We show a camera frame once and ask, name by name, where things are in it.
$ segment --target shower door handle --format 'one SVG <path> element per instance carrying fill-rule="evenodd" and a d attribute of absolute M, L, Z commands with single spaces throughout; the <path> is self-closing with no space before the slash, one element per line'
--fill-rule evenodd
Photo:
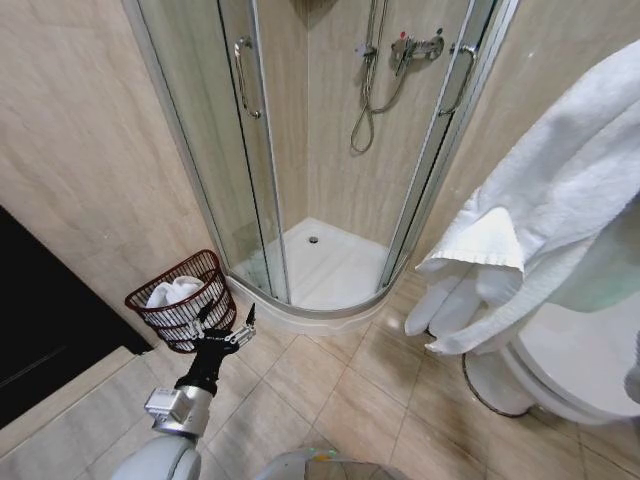
<path fill-rule="evenodd" d="M 455 111 L 458 109 L 458 107 L 460 106 L 460 103 L 462 102 L 462 97 L 464 97 L 465 92 L 467 91 L 467 87 L 469 86 L 469 80 L 471 79 L 471 73 L 473 72 L 473 69 L 476 66 L 476 62 L 478 61 L 478 52 L 476 51 L 475 47 L 470 47 L 469 45 L 461 45 L 460 49 L 458 50 L 459 53 L 467 53 L 469 54 L 469 57 L 471 58 L 471 62 L 469 63 L 469 66 L 467 67 L 467 71 L 464 74 L 464 82 L 462 83 L 462 87 L 460 87 L 460 91 L 458 92 L 458 96 L 456 97 L 456 101 L 453 102 L 453 106 L 447 110 L 440 110 L 438 112 L 438 116 L 442 117 L 444 115 L 451 115 L 453 113 L 455 113 Z"/>
<path fill-rule="evenodd" d="M 238 84 L 240 86 L 240 97 L 242 98 L 242 107 L 252 118 L 260 118 L 262 112 L 260 110 L 253 110 L 249 108 L 249 101 L 247 100 L 247 86 L 244 79 L 244 69 L 242 68 L 242 51 L 245 49 L 253 48 L 253 40 L 248 35 L 242 36 L 233 46 L 233 54 L 236 59 L 236 72 L 238 74 Z"/>

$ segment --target toilet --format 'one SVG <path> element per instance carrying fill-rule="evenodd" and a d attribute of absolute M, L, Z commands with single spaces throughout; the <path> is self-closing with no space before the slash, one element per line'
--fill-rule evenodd
<path fill-rule="evenodd" d="M 545 303 L 506 347 L 465 355 L 465 376 L 482 403 L 507 416 L 538 405 L 591 425 L 637 417 L 625 378 L 639 361 L 639 330 L 640 292 L 589 313 Z"/>

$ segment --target red wire basket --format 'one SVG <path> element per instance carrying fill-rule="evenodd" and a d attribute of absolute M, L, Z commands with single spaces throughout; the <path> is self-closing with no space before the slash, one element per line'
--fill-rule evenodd
<path fill-rule="evenodd" d="M 146 307 L 147 300 L 158 285 L 162 282 L 171 283 L 183 275 L 197 277 L 204 285 L 178 303 L 157 308 Z M 196 317 L 209 302 L 211 311 L 206 319 L 200 322 Z M 145 283 L 130 293 L 124 304 L 153 328 L 171 350 L 178 353 L 195 351 L 193 340 L 203 329 L 231 329 L 237 312 L 218 258 L 211 250 L 201 250 Z"/>

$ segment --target tiled floor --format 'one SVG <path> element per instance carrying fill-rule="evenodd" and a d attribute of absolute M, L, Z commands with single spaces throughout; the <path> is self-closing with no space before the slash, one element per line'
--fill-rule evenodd
<path fill-rule="evenodd" d="M 459 358 L 424 352 L 402 335 L 421 291 L 403 285 L 368 327 L 309 338 L 261 324 L 222 367 L 199 444 L 202 479 L 252 478 L 275 455 L 334 447 L 422 479 L 640 479 L 640 425 L 578 427 L 536 411 L 497 416 L 469 392 Z M 108 479 L 155 434 L 142 405 L 189 358 L 159 348 L 107 382 L 0 461 L 2 479 Z"/>

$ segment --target black door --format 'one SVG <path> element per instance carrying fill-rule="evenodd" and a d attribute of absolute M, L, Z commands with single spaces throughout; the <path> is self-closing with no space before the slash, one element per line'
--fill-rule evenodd
<path fill-rule="evenodd" d="M 0 428 L 120 345 L 149 344 L 0 207 Z"/>

